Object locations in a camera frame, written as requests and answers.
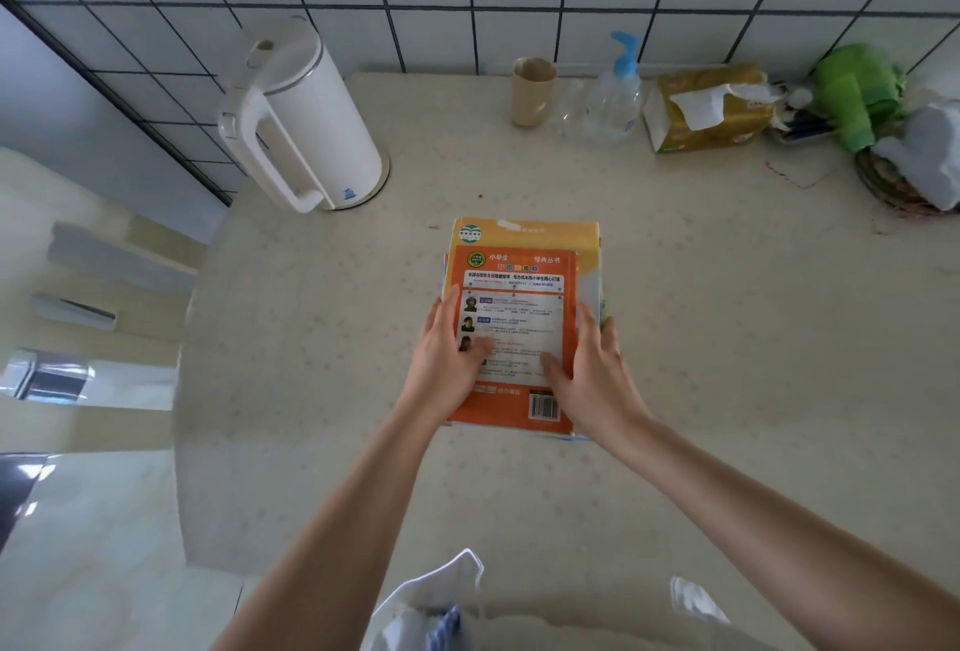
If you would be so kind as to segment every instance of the countertop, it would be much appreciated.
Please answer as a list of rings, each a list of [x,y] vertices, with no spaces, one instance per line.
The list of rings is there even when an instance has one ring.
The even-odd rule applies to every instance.
[[[188,561],[263,574],[336,487],[405,375],[458,216],[596,220],[606,305],[654,413],[738,469],[960,591],[960,257],[831,142],[654,156],[508,121],[506,77],[358,74],[390,153],[348,211],[252,181],[200,272],[174,404]],[[650,486],[589,442],[442,427],[384,591],[472,548],[487,609],[668,637],[674,574],[805,647]]]

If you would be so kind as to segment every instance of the plastic bottle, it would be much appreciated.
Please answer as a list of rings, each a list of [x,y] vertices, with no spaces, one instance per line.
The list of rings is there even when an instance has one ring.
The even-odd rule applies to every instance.
[[[610,37],[626,51],[613,69],[597,77],[586,101],[583,133],[597,143],[616,143],[634,129],[641,113],[643,91],[637,74],[637,54],[641,40],[626,31],[614,31]]]

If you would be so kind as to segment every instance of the hand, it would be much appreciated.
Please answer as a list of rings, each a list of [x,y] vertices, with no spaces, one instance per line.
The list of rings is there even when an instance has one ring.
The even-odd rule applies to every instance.
[[[630,424],[638,419],[653,423],[654,417],[620,355],[614,319],[608,317],[601,330],[590,307],[582,302],[578,307],[580,332],[572,380],[550,353],[540,354],[540,362],[560,409],[570,416],[577,430],[613,451],[615,439]]]
[[[412,411],[434,428],[446,421],[474,388],[480,366],[494,349],[491,337],[477,336],[469,350],[457,349],[453,317],[460,304],[460,287],[437,297],[420,329],[419,342],[397,407]]]

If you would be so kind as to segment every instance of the blue pump head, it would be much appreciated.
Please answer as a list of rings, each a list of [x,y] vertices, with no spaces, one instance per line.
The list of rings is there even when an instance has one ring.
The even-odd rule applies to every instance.
[[[629,31],[612,31],[609,36],[626,49],[613,63],[613,76],[622,79],[637,74],[637,55],[641,53],[641,40]]]

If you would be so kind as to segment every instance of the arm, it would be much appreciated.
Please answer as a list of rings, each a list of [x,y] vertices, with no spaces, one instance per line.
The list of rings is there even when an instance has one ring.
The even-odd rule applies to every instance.
[[[613,321],[601,331],[580,308],[572,380],[543,356],[560,407],[673,501],[812,645],[957,647],[960,600],[655,420],[620,355]]]
[[[257,586],[212,651],[360,646],[437,428],[474,387],[493,349],[458,352],[459,289],[430,309],[400,398],[341,487]]]

